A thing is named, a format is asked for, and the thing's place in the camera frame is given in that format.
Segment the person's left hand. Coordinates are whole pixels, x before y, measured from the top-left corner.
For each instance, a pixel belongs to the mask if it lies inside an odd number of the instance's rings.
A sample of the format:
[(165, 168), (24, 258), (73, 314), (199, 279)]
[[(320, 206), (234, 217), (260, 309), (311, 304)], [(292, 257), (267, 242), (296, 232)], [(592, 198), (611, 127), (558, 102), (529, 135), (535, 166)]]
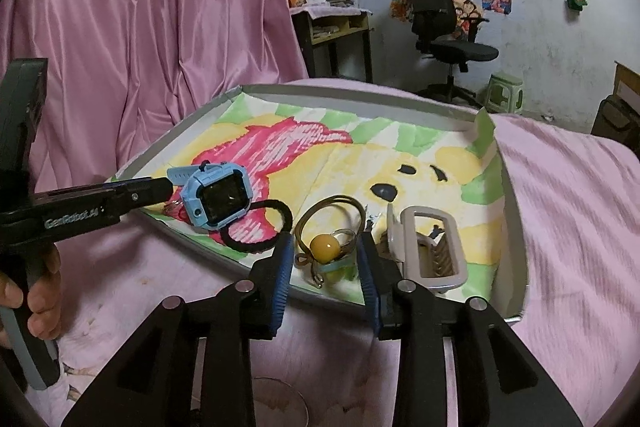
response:
[[(60, 335), (62, 285), (61, 257), (58, 248), (52, 247), (46, 260), (47, 272), (36, 280), (27, 294), (27, 304), (32, 315), (27, 321), (29, 332), (40, 340), (53, 340)], [(17, 309), (25, 299), (23, 291), (6, 274), (1, 274), (1, 306)]]

